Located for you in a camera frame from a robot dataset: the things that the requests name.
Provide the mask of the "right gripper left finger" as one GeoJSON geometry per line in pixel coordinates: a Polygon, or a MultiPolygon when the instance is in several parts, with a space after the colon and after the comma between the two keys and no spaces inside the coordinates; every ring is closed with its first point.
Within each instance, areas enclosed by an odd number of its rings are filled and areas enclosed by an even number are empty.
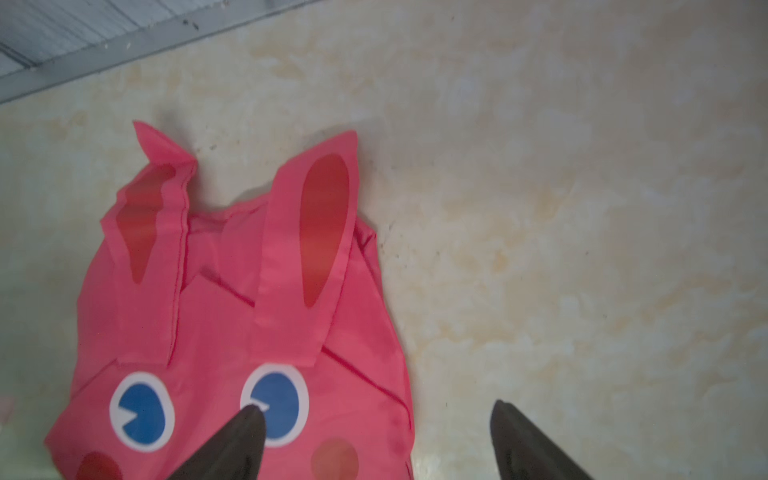
{"type": "Polygon", "coordinates": [[[254,480],[265,449],[266,421],[247,405],[219,429],[169,480],[254,480]]]}

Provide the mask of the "pink rabbit raincoat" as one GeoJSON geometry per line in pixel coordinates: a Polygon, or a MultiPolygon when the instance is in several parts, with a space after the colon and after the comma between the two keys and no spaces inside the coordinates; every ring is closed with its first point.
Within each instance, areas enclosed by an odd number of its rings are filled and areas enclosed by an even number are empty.
{"type": "Polygon", "coordinates": [[[252,406],[263,479],[411,478],[411,387],[358,213],[357,134],[201,213],[196,158],[134,128],[148,163],[103,217],[78,298],[70,399],[45,440],[59,473],[168,478],[252,406]]]}

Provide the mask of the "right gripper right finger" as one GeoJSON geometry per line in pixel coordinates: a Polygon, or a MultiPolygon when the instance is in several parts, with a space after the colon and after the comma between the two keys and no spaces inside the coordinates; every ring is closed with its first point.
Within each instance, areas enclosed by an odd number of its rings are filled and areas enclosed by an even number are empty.
{"type": "Polygon", "coordinates": [[[501,479],[593,479],[512,403],[495,402],[490,434],[501,479]]]}

